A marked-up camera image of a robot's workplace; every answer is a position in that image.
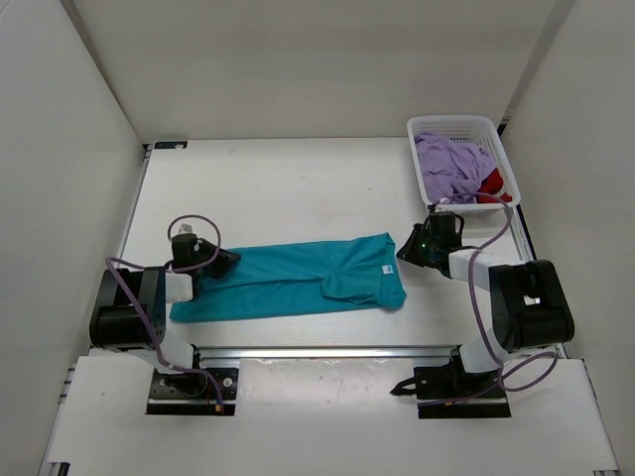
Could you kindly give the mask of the dark label sticker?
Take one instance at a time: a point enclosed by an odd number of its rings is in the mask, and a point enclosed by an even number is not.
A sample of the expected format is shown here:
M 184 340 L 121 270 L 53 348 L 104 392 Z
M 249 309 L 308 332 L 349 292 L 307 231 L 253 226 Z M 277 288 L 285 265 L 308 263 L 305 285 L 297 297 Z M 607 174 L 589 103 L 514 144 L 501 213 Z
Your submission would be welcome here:
M 154 144 L 154 150 L 181 150 L 188 146 L 188 141 L 158 141 Z

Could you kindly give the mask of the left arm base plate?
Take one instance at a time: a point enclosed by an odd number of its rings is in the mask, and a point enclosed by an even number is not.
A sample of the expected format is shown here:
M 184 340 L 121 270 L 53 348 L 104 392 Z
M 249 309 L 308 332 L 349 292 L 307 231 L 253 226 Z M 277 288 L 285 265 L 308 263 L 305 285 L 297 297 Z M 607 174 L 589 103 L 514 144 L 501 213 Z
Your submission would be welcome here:
M 165 373 L 155 370 L 148 392 L 146 414 L 150 416 L 233 417 L 239 386 L 239 361 L 212 362 L 204 370 L 214 377 L 221 391 L 203 375 Z

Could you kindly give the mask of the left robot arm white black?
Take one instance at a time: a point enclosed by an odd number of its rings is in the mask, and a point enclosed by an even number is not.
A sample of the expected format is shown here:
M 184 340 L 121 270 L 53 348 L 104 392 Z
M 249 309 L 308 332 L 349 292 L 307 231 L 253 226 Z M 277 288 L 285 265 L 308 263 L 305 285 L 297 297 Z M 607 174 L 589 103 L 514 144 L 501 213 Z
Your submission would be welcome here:
M 226 277 L 241 261 L 193 232 L 170 239 L 172 260 L 139 268 L 106 261 L 89 323 L 94 347 L 128 353 L 154 367 L 159 380 L 188 399 L 215 395 L 218 383 L 199 365 L 199 351 L 167 329 L 171 303 L 198 302 L 202 282 Z

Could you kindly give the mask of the teal t shirt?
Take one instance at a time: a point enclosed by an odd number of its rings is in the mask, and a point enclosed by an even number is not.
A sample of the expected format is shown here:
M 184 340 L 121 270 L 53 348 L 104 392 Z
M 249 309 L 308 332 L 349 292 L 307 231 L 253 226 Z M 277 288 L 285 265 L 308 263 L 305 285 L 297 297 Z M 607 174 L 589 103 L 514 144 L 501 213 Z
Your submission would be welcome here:
M 175 323 L 400 309 L 407 294 L 388 233 L 352 240 L 235 248 L 240 260 L 172 305 Z

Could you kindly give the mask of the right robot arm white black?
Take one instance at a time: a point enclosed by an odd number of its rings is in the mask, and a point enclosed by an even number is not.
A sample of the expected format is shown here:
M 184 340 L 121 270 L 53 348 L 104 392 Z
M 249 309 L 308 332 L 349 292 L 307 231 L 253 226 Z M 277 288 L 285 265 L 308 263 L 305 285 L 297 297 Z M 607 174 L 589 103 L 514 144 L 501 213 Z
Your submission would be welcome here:
M 505 366 L 521 351 L 556 362 L 551 346 L 574 336 L 572 313 L 554 264 L 513 263 L 462 242 L 465 221 L 449 211 L 432 211 L 417 223 L 398 259 L 465 282 L 479 336 L 454 347 L 448 362 L 419 367 L 392 395 L 416 396 L 425 405 L 456 405 L 494 392 L 508 393 Z

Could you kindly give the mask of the red t shirt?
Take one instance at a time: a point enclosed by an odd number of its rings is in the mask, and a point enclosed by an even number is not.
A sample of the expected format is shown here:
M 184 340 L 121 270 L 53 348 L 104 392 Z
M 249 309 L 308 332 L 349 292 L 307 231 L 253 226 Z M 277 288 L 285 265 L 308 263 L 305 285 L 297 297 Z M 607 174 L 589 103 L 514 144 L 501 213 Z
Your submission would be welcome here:
M 477 191 L 476 202 L 480 204 L 509 203 L 513 197 L 505 191 L 504 179 L 495 169 L 482 183 Z

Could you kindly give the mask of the purple t shirt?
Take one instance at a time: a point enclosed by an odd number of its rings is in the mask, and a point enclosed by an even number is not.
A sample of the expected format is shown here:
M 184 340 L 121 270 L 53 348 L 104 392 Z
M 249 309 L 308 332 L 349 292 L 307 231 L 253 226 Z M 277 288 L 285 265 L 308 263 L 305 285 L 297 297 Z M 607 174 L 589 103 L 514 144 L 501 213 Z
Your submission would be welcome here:
M 481 183 L 496 169 L 487 151 L 469 142 L 456 142 L 433 132 L 415 137 L 427 197 L 450 203 L 476 202 L 473 195 Z

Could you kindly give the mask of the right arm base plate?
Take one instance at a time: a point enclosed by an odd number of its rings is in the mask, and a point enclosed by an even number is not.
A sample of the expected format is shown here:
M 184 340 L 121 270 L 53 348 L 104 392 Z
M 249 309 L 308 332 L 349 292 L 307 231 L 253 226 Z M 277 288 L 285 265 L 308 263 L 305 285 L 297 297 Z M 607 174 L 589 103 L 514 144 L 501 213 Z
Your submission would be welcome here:
M 453 364 L 416 367 L 418 419 L 508 418 L 506 393 L 496 371 L 470 374 Z

